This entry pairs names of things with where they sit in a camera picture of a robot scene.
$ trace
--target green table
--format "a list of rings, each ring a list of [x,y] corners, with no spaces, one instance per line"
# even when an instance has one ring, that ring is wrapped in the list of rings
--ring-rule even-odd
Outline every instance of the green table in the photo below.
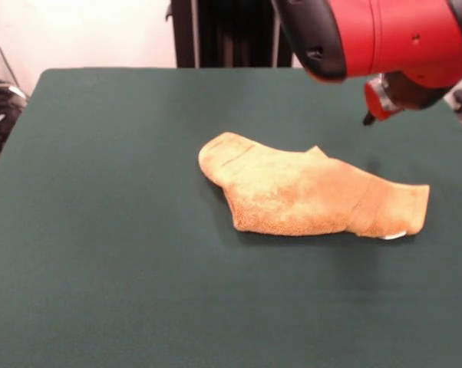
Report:
[[[462,127],[444,103],[363,127],[362,83],[43,74],[0,159],[0,368],[462,368]],[[426,226],[237,233],[196,161],[225,130],[429,183]]]

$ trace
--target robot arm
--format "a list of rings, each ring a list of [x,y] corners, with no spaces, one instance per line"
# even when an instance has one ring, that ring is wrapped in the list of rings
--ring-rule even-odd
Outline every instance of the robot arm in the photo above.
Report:
[[[462,79],[462,0],[272,0],[315,79],[365,85],[365,123],[439,101]]]

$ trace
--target black cable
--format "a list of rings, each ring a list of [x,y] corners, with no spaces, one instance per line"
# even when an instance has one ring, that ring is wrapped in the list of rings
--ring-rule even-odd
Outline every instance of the black cable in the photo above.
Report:
[[[11,76],[12,76],[12,78],[13,78],[13,81],[16,83],[16,85],[17,85],[18,87],[20,87],[20,86],[19,86],[19,83],[18,83],[18,79],[16,78],[15,73],[13,72],[11,66],[9,65],[8,59],[7,59],[6,56],[4,55],[4,52],[3,52],[2,48],[1,48],[1,46],[0,46],[0,54],[1,54],[1,56],[2,56],[2,60],[4,60],[4,63],[6,64],[6,67],[7,67],[8,70],[9,70],[9,73],[11,74]]]

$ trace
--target black stand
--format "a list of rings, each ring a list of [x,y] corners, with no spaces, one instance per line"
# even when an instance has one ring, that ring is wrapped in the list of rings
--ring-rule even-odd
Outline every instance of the black stand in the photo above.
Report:
[[[291,67],[270,0],[171,0],[177,67]]]

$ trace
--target white wall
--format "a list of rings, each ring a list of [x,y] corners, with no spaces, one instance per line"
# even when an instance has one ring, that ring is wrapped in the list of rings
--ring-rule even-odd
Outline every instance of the white wall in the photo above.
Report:
[[[29,93],[50,67],[174,67],[170,0],[0,0],[0,45]],[[3,64],[2,76],[11,80]]]

